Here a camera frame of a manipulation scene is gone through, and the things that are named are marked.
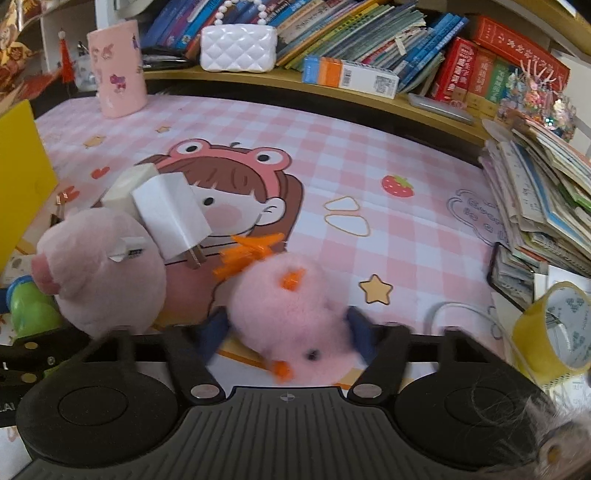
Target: pink pencil holder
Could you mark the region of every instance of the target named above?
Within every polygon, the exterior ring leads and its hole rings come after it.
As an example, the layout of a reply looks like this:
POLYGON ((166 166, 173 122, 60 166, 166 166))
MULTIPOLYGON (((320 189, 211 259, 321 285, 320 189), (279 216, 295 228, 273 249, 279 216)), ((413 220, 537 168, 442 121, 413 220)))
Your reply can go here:
POLYGON ((109 118, 129 115, 148 103, 138 23, 129 20, 88 34, 100 110, 109 118))

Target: cartoon girl illustration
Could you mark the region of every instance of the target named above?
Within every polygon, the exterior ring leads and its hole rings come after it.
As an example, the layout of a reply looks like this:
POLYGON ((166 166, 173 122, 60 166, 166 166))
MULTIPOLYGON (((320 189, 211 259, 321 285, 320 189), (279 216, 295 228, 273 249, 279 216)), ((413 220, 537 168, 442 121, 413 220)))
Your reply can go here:
MULTIPOLYGON (((234 244, 232 235, 281 232, 287 240, 296 222, 303 187, 284 172, 291 157, 278 148, 250 150, 237 145, 184 140, 166 155, 141 162, 154 163, 160 173, 183 172, 212 229, 201 245, 207 257, 201 268, 192 270, 184 261, 167 266, 167 299, 160 324, 199 322, 214 304, 225 304, 232 280, 217 285, 212 270, 220 266, 220 250, 234 244)), ((285 250, 285 243, 277 250, 285 250)))

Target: strawberry illustration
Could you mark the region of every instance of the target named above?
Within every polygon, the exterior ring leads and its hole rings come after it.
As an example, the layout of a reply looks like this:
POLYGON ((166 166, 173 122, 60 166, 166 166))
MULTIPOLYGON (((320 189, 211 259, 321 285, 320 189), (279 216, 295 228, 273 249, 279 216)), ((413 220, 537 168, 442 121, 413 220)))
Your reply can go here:
POLYGON ((395 197, 409 198, 414 195, 413 186, 407 179, 398 175, 386 175, 382 179, 382 188, 395 197))

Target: cartoon sticker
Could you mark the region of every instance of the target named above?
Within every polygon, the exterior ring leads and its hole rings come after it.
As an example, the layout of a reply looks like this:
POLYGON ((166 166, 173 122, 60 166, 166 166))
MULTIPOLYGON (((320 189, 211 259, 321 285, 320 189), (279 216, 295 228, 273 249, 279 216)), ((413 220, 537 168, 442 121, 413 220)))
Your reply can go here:
POLYGON ((110 167, 104 167, 104 168, 97 168, 96 170, 93 170, 90 174, 90 176, 92 178, 94 178, 95 180, 98 180, 101 177, 104 177, 105 175, 107 175, 109 173, 109 170, 111 170, 110 167))
POLYGON ((103 52, 100 54, 103 57, 103 60, 110 60, 113 58, 113 44, 109 43, 106 47, 103 48, 103 52))
POLYGON ((359 286, 365 292, 365 303, 380 302, 390 305, 390 293, 393 285, 383 282, 375 273, 366 281, 360 281, 359 286))
POLYGON ((353 197, 340 197, 336 200, 330 200, 324 204, 324 208, 334 212, 335 210, 345 210, 347 212, 356 212, 361 207, 353 197))
POLYGON ((86 140, 82 145, 84 145, 86 148, 98 147, 105 141, 105 138, 106 137, 101 137, 100 135, 95 135, 94 137, 90 137, 88 140, 86 140))
POLYGON ((115 85, 115 93, 123 93, 127 88, 125 77, 118 77, 117 75, 113 74, 109 77, 109 81, 115 85))
POLYGON ((447 201, 449 212, 462 223, 471 227, 476 236, 487 245, 500 242, 509 246, 507 233, 499 219, 499 209, 494 203, 482 200, 470 190, 458 190, 447 201))
MULTIPOLYGON (((192 270, 183 259, 167 266, 167 299, 160 325, 201 321, 215 305, 224 305, 235 278, 218 283, 212 270, 221 250, 235 245, 232 235, 283 233, 288 241, 303 200, 303 186, 287 174, 290 155, 279 148, 216 145, 193 138, 153 155, 160 173, 183 172, 212 229, 201 248, 207 261, 192 270)), ((285 250, 285 242, 278 250, 285 250)))
POLYGON ((80 190, 76 190, 76 188, 74 187, 74 185, 66 188, 61 195, 64 197, 64 200, 67 202, 73 202, 74 200, 76 200, 78 198, 78 196, 80 195, 80 190))
POLYGON ((371 233, 368 221, 360 216, 326 215, 324 221, 330 226, 354 236, 369 236, 371 233))
POLYGON ((369 236, 371 234, 368 221, 361 215, 351 213, 361 208, 353 197, 330 200, 324 204, 324 208, 333 212, 325 215, 324 221, 337 230, 354 236, 369 236))
POLYGON ((382 188, 395 197, 409 198, 414 196, 413 186, 399 175, 386 175, 382 179, 382 188))
POLYGON ((92 56, 92 61, 96 63, 99 61, 100 50, 96 47, 92 47, 90 49, 90 55, 92 56))

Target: star illustration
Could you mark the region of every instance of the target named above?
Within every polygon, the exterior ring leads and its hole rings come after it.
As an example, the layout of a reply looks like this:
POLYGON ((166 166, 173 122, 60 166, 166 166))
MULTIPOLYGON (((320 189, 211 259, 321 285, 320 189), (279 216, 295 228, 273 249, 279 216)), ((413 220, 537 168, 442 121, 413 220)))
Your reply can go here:
POLYGON ((360 281, 359 286, 365 292, 365 303, 378 301, 384 305, 390 305, 390 293, 394 286, 384 283, 376 274, 373 274, 369 280, 360 281))

